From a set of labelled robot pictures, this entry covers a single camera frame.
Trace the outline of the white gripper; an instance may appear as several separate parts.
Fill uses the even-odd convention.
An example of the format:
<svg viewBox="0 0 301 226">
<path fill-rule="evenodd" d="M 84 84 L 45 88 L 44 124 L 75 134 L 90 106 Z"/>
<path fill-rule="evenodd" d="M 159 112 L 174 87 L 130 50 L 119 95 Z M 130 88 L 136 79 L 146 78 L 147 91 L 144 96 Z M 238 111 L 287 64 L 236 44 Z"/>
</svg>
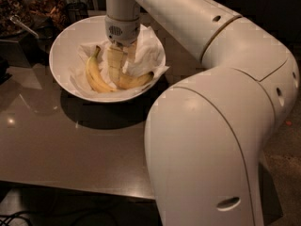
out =
<svg viewBox="0 0 301 226">
<path fill-rule="evenodd" d="M 115 84 L 119 82 L 122 67 L 126 59 L 135 62 L 137 37 L 140 33 L 140 20 L 118 21 L 105 16 L 105 33 L 112 43 L 118 43 L 127 48 L 127 55 L 123 49 L 116 44 L 111 44 L 107 50 L 108 72 L 111 81 Z"/>
</svg>

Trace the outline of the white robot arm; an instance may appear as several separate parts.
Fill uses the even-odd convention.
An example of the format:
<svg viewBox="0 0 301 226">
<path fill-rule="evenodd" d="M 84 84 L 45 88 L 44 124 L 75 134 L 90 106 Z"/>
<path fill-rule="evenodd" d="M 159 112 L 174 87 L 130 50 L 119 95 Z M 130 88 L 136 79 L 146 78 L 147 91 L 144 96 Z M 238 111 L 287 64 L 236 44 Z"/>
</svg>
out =
<svg viewBox="0 0 301 226">
<path fill-rule="evenodd" d="M 163 226 L 264 226 L 259 161 L 300 87 L 292 53 L 214 0 L 106 0 L 106 33 L 128 44 L 145 10 L 201 65 L 164 91 L 145 124 Z"/>
</svg>

